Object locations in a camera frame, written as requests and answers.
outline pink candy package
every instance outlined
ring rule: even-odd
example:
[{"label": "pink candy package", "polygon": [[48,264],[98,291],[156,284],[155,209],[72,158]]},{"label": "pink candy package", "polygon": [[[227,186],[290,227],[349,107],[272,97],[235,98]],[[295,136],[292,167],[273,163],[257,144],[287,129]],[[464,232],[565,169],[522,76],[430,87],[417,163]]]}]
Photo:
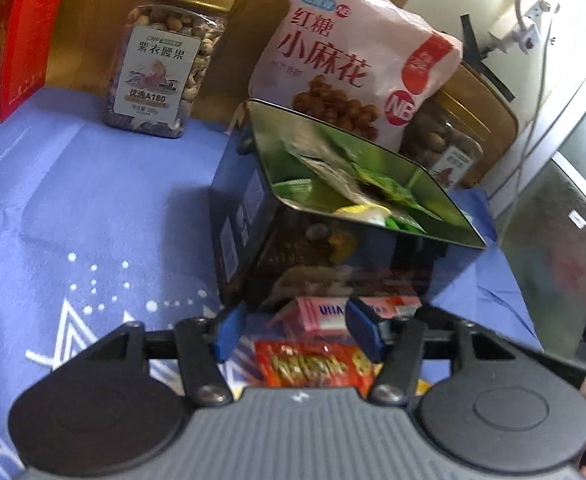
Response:
[{"label": "pink candy package", "polygon": [[[390,296],[386,298],[361,298],[381,317],[413,316],[422,306],[417,296]],[[290,341],[320,338],[342,338],[348,336],[344,306],[348,298],[302,297],[291,301],[274,317],[280,322]]]},{"label": "pink candy package", "polygon": [[288,1],[250,96],[396,152],[404,126],[460,64],[460,41],[389,0]]}]

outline ribbed gray surface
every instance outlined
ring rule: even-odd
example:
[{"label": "ribbed gray surface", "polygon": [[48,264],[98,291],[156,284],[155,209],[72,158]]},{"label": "ribbed gray surface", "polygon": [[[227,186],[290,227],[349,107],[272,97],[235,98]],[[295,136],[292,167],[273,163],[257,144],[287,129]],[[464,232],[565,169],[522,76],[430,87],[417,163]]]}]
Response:
[{"label": "ribbed gray surface", "polygon": [[[23,480],[55,477],[35,471]],[[351,388],[252,388],[200,410],[161,456],[108,480],[484,480],[434,450],[402,410],[372,406]],[[580,480],[566,467],[532,478]]]}]

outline screw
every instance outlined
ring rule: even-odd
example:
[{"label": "screw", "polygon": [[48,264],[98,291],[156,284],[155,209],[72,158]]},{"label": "screw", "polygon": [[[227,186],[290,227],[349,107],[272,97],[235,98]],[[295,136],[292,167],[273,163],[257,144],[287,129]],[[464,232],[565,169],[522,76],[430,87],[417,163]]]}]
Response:
[{"label": "screw", "polygon": [[371,392],[371,397],[379,404],[396,405],[404,400],[404,392],[401,388],[392,384],[380,384]]},{"label": "screw", "polygon": [[205,384],[195,395],[200,404],[210,406],[211,404],[221,404],[228,400],[228,394],[219,386]]}]

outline metal tin box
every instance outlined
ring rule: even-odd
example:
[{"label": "metal tin box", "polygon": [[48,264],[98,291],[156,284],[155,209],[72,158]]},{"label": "metal tin box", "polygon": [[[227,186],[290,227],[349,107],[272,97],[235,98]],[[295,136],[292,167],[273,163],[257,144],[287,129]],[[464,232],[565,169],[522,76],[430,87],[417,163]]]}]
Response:
[{"label": "metal tin box", "polygon": [[[412,290],[429,301],[486,248],[446,193],[407,158],[265,102],[250,100],[244,110],[210,188],[215,270],[224,305],[246,301],[252,309],[277,309],[296,296],[390,296]],[[317,212],[278,195],[275,184],[314,176],[281,140],[308,128],[344,146],[360,166],[408,187],[442,221],[412,211],[428,234],[398,232]],[[349,204],[336,200],[322,207]]]}]

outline blue tablecloth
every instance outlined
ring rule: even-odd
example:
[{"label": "blue tablecloth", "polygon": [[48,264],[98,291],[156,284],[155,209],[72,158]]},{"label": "blue tablecloth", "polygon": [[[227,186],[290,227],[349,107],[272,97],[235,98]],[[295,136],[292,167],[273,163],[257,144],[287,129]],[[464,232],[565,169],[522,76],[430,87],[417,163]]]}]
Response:
[{"label": "blue tablecloth", "polygon": [[[42,89],[0,124],[0,479],[22,467],[6,416],[17,395],[122,322],[150,330],[220,306],[208,185],[223,127],[191,121],[179,140],[108,128],[99,99]],[[457,193],[486,238],[481,192]],[[441,306],[537,343],[503,253],[491,244],[438,298]],[[240,343],[229,381],[257,374]],[[426,368],[431,380],[443,364]],[[151,373],[181,389],[174,364]]]}]

